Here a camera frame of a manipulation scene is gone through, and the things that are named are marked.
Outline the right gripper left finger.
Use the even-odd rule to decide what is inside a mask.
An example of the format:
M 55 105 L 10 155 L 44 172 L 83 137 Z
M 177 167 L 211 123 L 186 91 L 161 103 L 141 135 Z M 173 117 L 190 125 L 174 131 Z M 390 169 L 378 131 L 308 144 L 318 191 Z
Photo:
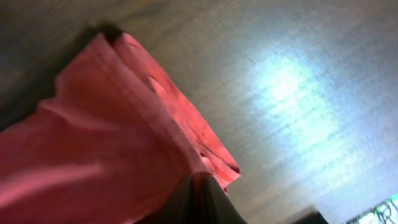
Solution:
M 199 174 L 182 179 L 165 203 L 137 224 L 198 224 Z

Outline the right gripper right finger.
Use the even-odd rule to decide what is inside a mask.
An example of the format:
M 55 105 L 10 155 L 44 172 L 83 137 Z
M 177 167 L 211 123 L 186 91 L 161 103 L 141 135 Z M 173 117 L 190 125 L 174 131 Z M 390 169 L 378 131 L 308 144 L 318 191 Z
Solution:
M 213 176 L 203 184 L 205 223 L 247 224 Z

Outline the orange printed t-shirt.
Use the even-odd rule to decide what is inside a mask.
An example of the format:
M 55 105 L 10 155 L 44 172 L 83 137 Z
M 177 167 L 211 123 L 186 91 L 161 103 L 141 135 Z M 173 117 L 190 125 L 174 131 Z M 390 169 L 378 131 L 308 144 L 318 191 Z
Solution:
M 55 95 L 1 132 L 2 223 L 137 223 L 185 177 L 226 193 L 237 162 L 132 36 L 96 36 L 58 75 Z

